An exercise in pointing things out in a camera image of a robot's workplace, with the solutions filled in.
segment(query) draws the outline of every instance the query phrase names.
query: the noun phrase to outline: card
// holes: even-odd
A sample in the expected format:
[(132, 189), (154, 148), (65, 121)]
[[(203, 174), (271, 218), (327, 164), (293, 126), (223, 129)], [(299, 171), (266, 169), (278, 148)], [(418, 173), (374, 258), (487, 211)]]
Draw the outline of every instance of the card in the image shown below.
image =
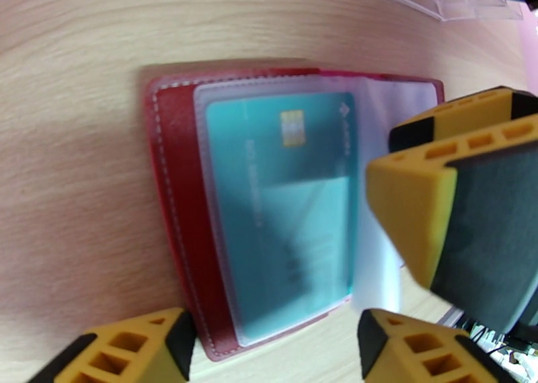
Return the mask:
[(239, 344), (349, 295), (358, 151), (350, 93), (218, 101), (206, 109), (212, 215)]

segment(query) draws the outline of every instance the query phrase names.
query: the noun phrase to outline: white stitching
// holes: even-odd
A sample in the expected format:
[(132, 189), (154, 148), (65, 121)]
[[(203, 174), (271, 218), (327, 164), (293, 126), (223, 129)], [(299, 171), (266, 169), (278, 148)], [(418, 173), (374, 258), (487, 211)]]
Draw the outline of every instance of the white stitching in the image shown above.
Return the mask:
[[(292, 77), (292, 75), (271, 75), (271, 78), (273, 78), (273, 77), (274, 78), (277, 78), (277, 77)], [(266, 76), (245, 77), (243, 79), (247, 80), (247, 79), (265, 79), (265, 78), (267, 78), (267, 77)], [(174, 82), (174, 83), (170, 83), (170, 84), (161, 85), (152, 94), (153, 111), (155, 112), (155, 131), (157, 133), (157, 143), (159, 145), (159, 154), (160, 154), (159, 161), (160, 161), (160, 164), (161, 164), (161, 172), (163, 173), (165, 184), (166, 184), (166, 194), (168, 196), (168, 202), (170, 204), (170, 210), (171, 210), (171, 215), (172, 215), (172, 224), (173, 224), (173, 227), (174, 227), (174, 232), (176, 233), (176, 240), (177, 240), (177, 242), (178, 242), (178, 244), (180, 246), (180, 254), (182, 256), (183, 262), (185, 263), (185, 266), (184, 266), (185, 267), (185, 274), (186, 274), (186, 277), (187, 277), (187, 282), (190, 285), (192, 295), (194, 297), (194, 304), (196, 305), (196, 310), (197, 310), (198, 314), (200, 314), (200, 318), (202, 320), (202, 326), (204, 327), (204, 330), (206, 332), (207, 338), (209, 340), (209, 344), (211, 346), (211, 351), (216, 356), (229, 355), (229, 354), (235, 353), (236, 351), (240, 350), (241, 348), (237, 347), (236, 349), (232, 349), (232, 350), (229, 350), (229, 351), (223, 351), (223, 352), (217, 351), (217, 349), (215, 348), (215, 342), (213, 341), (213, 339), (211, 339), (211, 333), (209, 331), (209, 327), (207, 326), (207, 322), (206, 322), (204, 313), (203, 313), (203, 311), (201, 309), (200, 301), (198, 299), (198, 295), (196, 294), (196, 288), (194, 287), (194, 282), (192, 280), (192, 274), (190, 272), (190, 266), (188, 265), (188, 260), (187, 260), (186, 254), (185, 254), (185, 245), (183, 244), (183, 238), (182, 238), (182, 234), (181, 234), (181, 227), (180, 227), (180, 222), (179, 222), (179, 218), (178, 218), (178, 211), (177, 211), (177, 208), (176, 208), (176, 201), (174, 199), (174, 193), (172, 192), (171, 181), (170, 181), (170, 177), (169, 177), (169, 174), (168, 174), (169, 170), (168, 170), (168, 164), (167, 164), (167, 161), (166, 161), (166, 156), (165, 156), (165, 151), (164, 151), (162, 129), (161, 129), (161, 116), (159, 114), (160, 109), (159, 109), (159, 102), (158, 102), (158, 99), (157, 99), (157, 94), (160, 91), (164, 91), (164, 90), (169, 89), (169, 88), (177, 88), (177, 87), (180, 87), (180, 86), (181, 87), (186, 87), (186, 86), (189, 86), (189, 85), (198, 85), (200, 83), (210, 83), (210, 82), (211, 83), (217, 83), (217, 82), (236, 81), (236, 80), (237, 80), (236, 78), (224, 78), (224, 79), (214, 79), (214, 80), (196, 79), (196, 80), (193, 80), (193, 81), (178, 81), (178, 82)]]

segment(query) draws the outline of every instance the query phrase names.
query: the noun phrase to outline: wooden table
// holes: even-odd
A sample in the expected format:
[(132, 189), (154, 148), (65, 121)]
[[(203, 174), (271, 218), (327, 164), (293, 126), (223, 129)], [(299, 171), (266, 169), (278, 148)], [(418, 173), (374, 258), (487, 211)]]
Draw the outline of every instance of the wooden table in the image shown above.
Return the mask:
[[(84, 328), (182, 303), (138, 107), (141, 67), (293, 57), (525, 87), (512, 22), (440, 24), (386, 0), (0, 0), (0, 382)], [(405, 313), (446, 310), (404, 274)], [(357, 382), (348, 307), (193, 382)]]

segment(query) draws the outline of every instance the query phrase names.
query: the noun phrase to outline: wallet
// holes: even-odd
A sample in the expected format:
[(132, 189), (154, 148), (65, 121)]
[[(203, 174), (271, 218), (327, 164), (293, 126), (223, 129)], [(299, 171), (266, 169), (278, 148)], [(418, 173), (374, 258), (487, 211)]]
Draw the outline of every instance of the wallet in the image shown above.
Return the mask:
[(432, 79), (203, 64), (153, 78), (144, 115), (171, 251), (219, 361), (343, 302), (399, 307), (401, 259), (367, 206), (390, 130), (444, 100)]

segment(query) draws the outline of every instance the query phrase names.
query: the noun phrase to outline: red leather cover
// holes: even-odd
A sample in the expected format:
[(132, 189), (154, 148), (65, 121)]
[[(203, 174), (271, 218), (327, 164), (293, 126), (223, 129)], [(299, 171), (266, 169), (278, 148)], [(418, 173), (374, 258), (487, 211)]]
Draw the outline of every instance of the red leather cover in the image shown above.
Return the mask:
[[(316, 68), (191, 72), (158, 77), (145, 90), (145, 123), (171, 250), (198, 335), (207, 356), (214, 361), (246, 348), (240, 347), (235, 337), (213, 241), (196, 136), (194, 90), (199, 85), (217, 81), (318, 73), (321, 71)], [(323, 74), (363, 75), (344, 71), (323, 71)], [(367, 76), (423, 81), (409, 77)], [(427, 81), (436, 83), (441, 100), (442, 84)]]

